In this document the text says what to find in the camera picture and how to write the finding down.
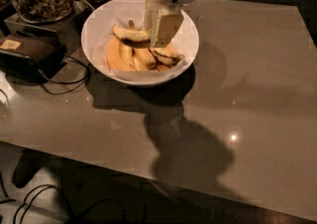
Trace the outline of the black device with label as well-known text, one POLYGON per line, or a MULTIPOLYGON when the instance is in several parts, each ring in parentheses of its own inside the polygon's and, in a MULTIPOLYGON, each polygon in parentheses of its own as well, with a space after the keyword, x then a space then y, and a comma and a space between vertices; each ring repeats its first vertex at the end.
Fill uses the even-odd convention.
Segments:
POLYGON ((66 46, 46 37, 9 35, 0 40, 0 69, 8 75, 45 83, 63 67, 66 46))

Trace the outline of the metal tray under jars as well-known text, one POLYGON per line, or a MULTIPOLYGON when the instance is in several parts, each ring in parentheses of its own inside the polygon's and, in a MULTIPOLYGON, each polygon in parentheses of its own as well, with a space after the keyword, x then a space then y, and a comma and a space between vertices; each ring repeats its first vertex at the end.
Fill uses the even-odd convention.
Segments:
POLYGON ((74 2, 74 11, 68 17, 49 24, 30 24, 14 14, 4 20, 11 34, 26 34, 36 37, 50 37, 65 44, 69 54, 74 53, 81 47, 81 30, 91 14, 81 2, 74 2))

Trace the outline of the brown spotted banana right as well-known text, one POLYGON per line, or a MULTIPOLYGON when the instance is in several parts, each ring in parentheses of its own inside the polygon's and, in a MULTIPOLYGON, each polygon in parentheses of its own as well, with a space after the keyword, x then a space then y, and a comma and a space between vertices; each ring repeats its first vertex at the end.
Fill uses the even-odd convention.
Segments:
POLYGON ((150 52, 159 62, 165 65, 176 65, 183 59, 183 55, 171 47, 150 48, 150 52))

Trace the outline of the yellow banana left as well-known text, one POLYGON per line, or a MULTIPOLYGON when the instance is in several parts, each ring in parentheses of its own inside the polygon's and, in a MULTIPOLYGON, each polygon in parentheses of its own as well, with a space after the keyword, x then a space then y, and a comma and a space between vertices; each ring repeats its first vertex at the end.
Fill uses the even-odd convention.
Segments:
POLYGON ((113 37, 107 47, 107 63, 108 67, 111 69, 117 69, 121 71, 131 71, 128 70, 126 65, 121 60, 120 54, 119 54, 119 40, 115 37, 113 37))

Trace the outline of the small banana bottom centre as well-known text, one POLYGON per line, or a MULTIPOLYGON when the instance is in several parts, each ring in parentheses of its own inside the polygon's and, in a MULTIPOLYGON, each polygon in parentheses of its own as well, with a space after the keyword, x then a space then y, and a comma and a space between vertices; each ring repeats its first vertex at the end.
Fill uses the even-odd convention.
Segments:
POLYGON ((134 49, 134 64, 137 71, 150 71, 157 61, 148 49, 134 49))

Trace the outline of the spotted yellow banana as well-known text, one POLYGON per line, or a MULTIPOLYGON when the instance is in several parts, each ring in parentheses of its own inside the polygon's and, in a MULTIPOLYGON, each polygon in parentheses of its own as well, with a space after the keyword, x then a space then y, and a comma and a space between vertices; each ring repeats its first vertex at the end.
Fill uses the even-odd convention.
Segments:
POLYGON ((152 34, 144 30, 130 30, 114 26, 112 32, 121 43, 133 48, 148 48, 151 44, 152 34))

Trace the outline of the white bowl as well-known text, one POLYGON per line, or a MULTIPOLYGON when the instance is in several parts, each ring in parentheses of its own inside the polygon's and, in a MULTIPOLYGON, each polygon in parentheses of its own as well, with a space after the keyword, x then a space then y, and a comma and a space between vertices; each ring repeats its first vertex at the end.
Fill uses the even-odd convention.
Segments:
POLYGON ((95 9, 81 33, 82 50, 88 61, 107 77, 133 86, 152 87, 185 72, 199 50, 198 31, 187 14, 178 23, 163 18, 173 38, 151 43, 143 26, 145 0, 113 0, 95 9))

